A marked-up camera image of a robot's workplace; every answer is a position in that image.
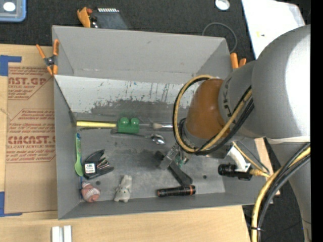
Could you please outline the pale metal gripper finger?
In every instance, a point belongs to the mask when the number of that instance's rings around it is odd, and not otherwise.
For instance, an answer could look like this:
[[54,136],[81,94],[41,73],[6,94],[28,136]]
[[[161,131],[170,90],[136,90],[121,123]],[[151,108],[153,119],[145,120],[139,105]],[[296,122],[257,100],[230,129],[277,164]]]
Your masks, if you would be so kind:
[[172,161],[178,155],[178,146],[173,146],[166,154],[165,160]]
[[161,162],[160,162],[160,165],[159,165],[159,168],[160,169],[167,169],[170,164],[173,162],[174,160],[173,159],[168,159],[168,158],[164,158]]

